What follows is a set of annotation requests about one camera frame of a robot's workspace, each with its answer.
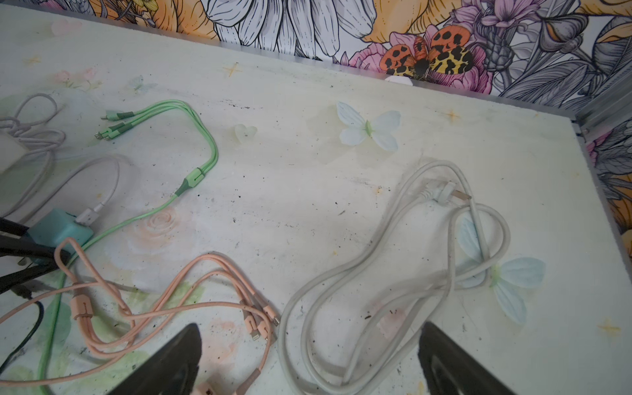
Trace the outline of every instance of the table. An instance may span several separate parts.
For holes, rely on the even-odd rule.
[[[56,20],[75,27],[53,36]],[[201,136],[176,112],[112,142],[99,142],[93,135],[106,125],[99,119],[105,109],[133,111],[158,100],[185,100],[219,146],[217,166],[194,190],[151,222],[128,226],[91,249],[104,277],[141,290],[127,296],[133,309],[146,308],[190,259],[217,250],[233,258],[282,311],[302,284],[366,247],[403,180],[421,164],[447,159],[463,169],[477,200],[507,219],[512,243],[504,260],[535,257],[547,264],[547,272],[541,287],[521,294],[528,308],[524,326],[511,322],[487,289],[454,297],[437,323],[518,394],[629,391],[629,264],[568,118],[309,61],[288,62],[115,23],[84,19],[77,26],[76,21],[0,4],[0,110],[10,113],[24,96],[40,91],[64,104],[51,126],[65,130],[68,141],[38,196],[88,157],[126,157],[112,203],[94,224],[99,232],[163,203],[207,157]],[[387,153],[371,141],[355,148],[341,145],[339,100],[368,118],[398,110],[399,150]],[[43,109],[31,110],[32,116],[37,111]],[[236,139],[233,127],[240,123],[258,128],[253,139]],[[37,166],[22,164],[1,176],[3,207]],[[106,191],[109,176],[105,166],[85,171],[40,216],[53,207],[78,214]],[[364,318],[383,302],[385,290],[445,267],[448,213],[436,204],[416,208],[380,262],[336,294],[319,315],[314,334],[321,355],[344,364]],[[497,238],[494,228],[490,232],[492,240]],[[207,283],[195,295],[196,300],[230,297],[229,289],[217,283]],[[21,303],[10,293],[0,300],[4,312]],[[104,301],[95,319],[105,337],[116,336],[117,329],[107,329],[116,321],[113,311],[112,302]],[[297,316],[300,312],[289,325],[293,358],[298,356]],[[402,318],[398,312],[380,323],[373,349],[385,344]],[[27,309],[5,323],[0,355],[21,341],[34,319]],[[264,344],[247,336],[240,313],[217,309],[179,315],[111,371],[53,386],[54,392],[107,392],[189,322],[200,325],[204,342],[198,381],[210,378],[218,389],[233,391],[258,363]],[[66,329],[68,337],[54,348],[49,377],[77,372],[90,361],[77,328],[68,324]],[[5,377],[33,374],[37,335],[25,351]],[[371,352],[362,358],[361,370]],[[252,393],[289,393],[277,363],[273,351]],[[418,361],[410,355],[376,393],[423,393],[420,382]]]

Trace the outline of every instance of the pink cable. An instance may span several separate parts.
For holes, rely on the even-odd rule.
[[[92,273],[96,281],[92,283],[81,283],[79,279],[74,275],[74,273],[68,270],[68,268],[62,263],[61,249],[67,244],[70,244],[73,246],[73,248],[77,252],[77,255],[79,256],[79,258],[81,258],[86,268]],[[60,245],[58,245],[57,248],[55,249],[54,258],[55,258],[55,263],[57,263],[57,266],[68,276],[68,278],[70,278],[70,280],[73,282],[73,285],[65,287],[65,288],[61,288],[61,289],[56,289],[54,291],[46,292],[42,295],[32,298],[31,300],[28,300],[25,303],[22,303],[20,306],[17,306],[16,308],[9,311],[7,314],[0,317],[0,324],[2,324],[4,321],[12,317],[15,313],[19,312],[20,310],[23,310],[24,308],[32,305],[33,303],[41,299],[47,298],[52,295],[56,295],[58,293],[68,292],[68,291],[76,291],[76,292],[78,291],[79,293],[75,295],[75,297],[77,297],[78,295],[81,295],[80,293],[81,289],[87,288],[87,287],[98,286],[98,287],[103,288],[110,296],[112,296],[112,298],[114,298],[114,300],[119,306],[119,312],[122,315],[123,319],[130,321],[131,329],[125,335],[121,336],[119,339],[107,343],[101,340],[98,337],[98,335],[94,332],[94,328],[92,327],[92,322],[91,322],[92,316],[79,315],[76,318],[76,322],[79,325],[79,331],[83,337],[83,340],[85,341],[87,348],[95,356],[98,356],[100,358],[112,358],[112,359],[110,359],[105,364],[99,367],[93,368],[91,370],[88,370],[86,372],[69,375],[66,377],[58,377],[56,379],[28,380],[28,381],[0,380],[0,387],[45,386],[45,385],[50,385],[50,384],[57,384],[60,382],[76,380],[76,379],[80,379],[82,377],[87,377],[91,374],[97,373],[105,369],[106,367],[116,363],[118,360],[124,357],[125,354],[132,352],[133,350],[141,347],[147,341],[152,339],[165,325],[167,325],[171,321],[171,319],[177,313],[186,311],[186,310],[191,310],[194,308],[202,308],[202,307],[238,308],[240,310],[244,310],[246,312],[259,316],[259,318],[261,318],[261,320],[264,322],[265,327],[268,330],[268,333],[272,333],[270,318],[268,317],[266,312],[254,307],[254,301],[256,299],[256,296],[254,296],[256,294],[254,287],[248,282],[247,279],[245,279],[244,276],[241,275],[241,273],[238,270],[236,270],[235,266],[228,259],[218,254],[207,253],[189,262],[178,273],[178,275],[173,279],[173,281],[171,281],[171,283],[169,284],[165,292],[163,292],[161,297],[156,301],[156,303],[154,303],[154,306],[150,309],[150,311],[147,313],[142,313],[142,314],[133,314],[131,312],[131,309],[121,297],[121,292],[119,291],[119,289],[115,287],[115,285],[108,283],[105,279],[103,279],[103,277],[101,277],[97,269],[95,269],[95,267],[92,265],[90,259],[87,257],[87,255],[85,254],[85,252],[82,250],[81,246],[79,245],[79,243],[76,242],[75,239],[66,238]],[[180,282],[183,280],[183,278],[186,276],[186,274],[189,272],[189,270],[201,260],[212,260],[213,262],[216,262],[217,264],[219,264],[223,270],[213,270],[212,272],[206,273],[198,281],[196,281],[193,286],[191,286],[191,288],[186,292],[186,294],[182,297],[182,299],[180,299],[176,307],[163,310],[162,309],[163,306],[167,303],[167,301],[169,300],[169,297],[175,292],[176,288],[178,287]],[[191,293],[195,290],[195,288],[197,288],[203,281],[205,281],[211,276],[224,276],[228,278],[231,281],[238,298],[240,300],[245,300],[246,303],[241,304],[241,303],[231,303],[231,302],[224,302],[224,301],[215,301],[215,302],[196,303],[194,305],[184,305],[186,299],[191,295]],[[163,320],[160,323],[160,325],[158,325],[158,327],[154,331],[152,331],[149,335],[144,337],[141,341],[135,343],[137,334],[140,331],[142,331],[144,328],[146,328],[154,318],[161,315],[167,315],[167,318]],[[116,347],[123,343],[126,343],[126,345],[124,346],[123,349],[119,351],[106,352],[100,349],[100,348]],[[268,357],[271,346],[272,346],[272,336],[268,336],[267,343],[265,345],[264,355],[258,367],[259,371],[261,371],[265,365],[265,361]]]

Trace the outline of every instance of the green cable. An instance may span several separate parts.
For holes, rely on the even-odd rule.
[[[142,214],[140,216],[134,217],[134,218],[130,218],[126,221],[121,222],[118,225],[115,225],[111,228],[109,228],[108,230],[104,231],[103,233],[99,234],[98,236],[96,236],[95,238],[90,239],[89,241],[86,242],[86,244],[82,245],[82,248],[84,250],[87,250],[88,248],[90,248],[90,246],[92,246],[94,243],[98,242],[99,240],[103,239],[104,237],[106,237],[107,235],[111,234],[112,232],[115,232],[119,229],[121,229],[123,226],[129,225],[134,221],[137,221],[139,219],[143,219],[147,216],[151,216],[155,213],[157,213],[158,211],[164,209],[165,207],[167,207],[169,204],[171,204],[174,200],[176,200],[176,198],[178,196],[180,196],[184,191],[186,191],[187,189],[193,188],[194,186],[198,185],[199,182],[204,178],[204,175],[206,173],[208,173],[217,163],[217,160],[219,158],[218,155],[218,151],[217,151],[217,144],[215,143],[215,140],[213,139],[213,136],[210,134],[210,132],[208,131],[208,129],[206,128],[206,126],[204,126],[204,123],[202,122],[202,120],[200,119],[200,117],[198,116],[198,114],[193,111],[193,109],[191,107],[189,107],[189,105],[181,100],[164,100],[162,102],[158,102],[158,103],[154,103],[149,107],[146,107],[145,109],[142,109],[140,111],[136,111],[136,112],[119,112],[116,113],[114,111],[107,111],[106,112],[106,117],[102,118],[102,119],[108,119],[110,121],[117,121],[120,119],[126,119],[126,118],[131,118],[131,117],[135,117],[131,120],[129,120],[128,122],[124,122],[124,123],[120,123],[116,126],[112,126],[110,128],[106,128],[105,131],[101,132],[101,133],[97,133],[95,136],[99,139],[101,138],[105,138],[107,137],[108,139],[112,139],[112,138],[116,138],[117,136],[119,136],[120,134],[124,133],[125,131],[133,128],[136,125],[139,125],[140,123],[143,123],[144,121],[148,120],[149,118],[160,114],[161,112],[170,110],[170,109],[181,109],[182,111],[184,111],[185,113],[187,113],[191,119],[193,120],[193,123],[195,124],[195,127],[197,128],[197,130],[200,132],[200,134],[204,137],[204,139],[209,143],[210,148],[211,148],[211,157],[210,159],[205,162],[202,166],[200,167],[196,167],[192,172],[190,172],[184,179],[184,181],[182,182],[182,185],[180,186],[180,188],[178,188],[178,190],[175,192],[175,194],[163,205],[161,205],[160,207],[158,207],[157,209],[151,210],[150,212],[147,212],[145,214]],[[68,262],[68,266],[70,266],[75,259],[77,258],[77,254],[74,254],[71,258],[70,261]],[[65,274],[61,274],[61,277],[59,278],[59,283],[58,283],[58,289],[59,288],[63,288],[64,283],[66,281],[66,275]],[[37,379],[38,380],[44,380],[46,377],[46,371],[48,369],[48,365],[49,362],[51,360],[51,353],[52,353],[52,341],[54,339],[55,336],[55,328],[57,326],[57,320],[59,317],[59,307],[61,305],[61,294],[55,295],[55,298],[53,299],[53,301],[51,302],[51,307],[52,307],[52,320],[51,320],[51,328],[49,329],[49,332],[47,334],[46,337],[46,342],[44,344],[44,351],[42,352],[42,356],[40,358],[40,362],[39,362],[39,366],[37,368]],[[40,386],[39,387],[42,395],[49,395],[50,392],[47,389],[47,386]]]
[[[160,207],[158,207],[157,209],[151,210],[149,212],[146,212],[144,214],[141,214],[137,217],[134,218],[130,218],[126,221],[121,222],[118,225],[114,225],[113,227],[109,228],[107,231],[104,231],[103,233],[101,233],[100,235],[96,236],[95,238],[92,238],[90,240],[88,240],[84,245],[82,245],[82,249],[85,251],[88,248],[90,248],[90,246],[92,246],[94,243],[96,243],[97,241],[103,239],[104,237],[106,237],[107,235],[111,234],[112,232],[115,232],[119,229],[121,229],[123,226],[129,225],[134,221],[137,221],[139,219],[143,219],[145,217],[151,216],[155,213],[157,213],[158,211],[164,209],[165,207],[167,207],[168,205],[170,205],[174,200],[176,200],[178,196],[173,195],[165,204],[161,205]],[[70,265],[72,265],[72,263],[75,261],[75,259],[77,258],[77,254],[74,254],[70,260],[68,261],[68,267],[70,267]],[[61,277],[59,278],[59,282],[57,284],[57,289],[59,288],[63,288],[64,287],[64,283],[66,282],[66,274],[65,273],[61,273]],[[46,342],[44,343],[44,352],[42,353],[42,356],[40,358],[40,362],[39,362],[39,366],[37,367],[37,379],[38,380],[44,380],[46,378],[46,370],[48,369],[48,364],[51,360],[51,353],[52,353],[52,340],[55,336],[55,327],[57,326],[57,318],[59,317],[59,306],[61,304],[61,293],[55,295],[53,301],[51,302],[51,307],[52,307],[52,321],[51,321],[51,329],[48,331],[47,337],[46,337]],[[49,395],[48,390],[46,389],[46,386],[40,386],[39,389],[42,391],[43,395]]]

